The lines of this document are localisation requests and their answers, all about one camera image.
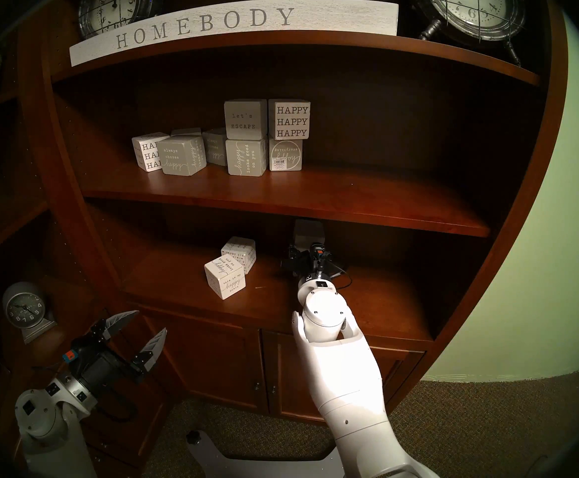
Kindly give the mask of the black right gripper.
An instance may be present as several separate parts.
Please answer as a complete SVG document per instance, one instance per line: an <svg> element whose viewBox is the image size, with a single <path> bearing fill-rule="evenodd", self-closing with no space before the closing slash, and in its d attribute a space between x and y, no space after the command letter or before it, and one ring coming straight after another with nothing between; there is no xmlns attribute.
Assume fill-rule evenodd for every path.
<svg viewBox="0 0 579 478"><path fill-rule="evenodd" d="M288 257L281 261L281 268L298 272L307 280L332 280L341 275L341 268L333 262L332 253L322 243L314 243L304 252L289 248Z"/></svg>

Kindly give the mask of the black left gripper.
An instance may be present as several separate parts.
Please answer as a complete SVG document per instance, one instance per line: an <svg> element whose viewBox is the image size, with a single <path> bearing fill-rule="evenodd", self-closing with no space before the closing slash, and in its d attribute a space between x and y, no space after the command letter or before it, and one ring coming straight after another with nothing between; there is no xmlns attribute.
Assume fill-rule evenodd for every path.
<svg viewBox="0 0 579 478"><path fill-rule="evenodd" d="M155 334L130 362L107 346L106 343L138 313L138 310L130 310L107 319L100 319L90 328L90 334L95 340L71 342L70 348L75 357L68 363L70 373L94 397L100 397L106 391L111 391L119 379L128 379L139 385L154 368L163 352L167 328Z"/></svg>

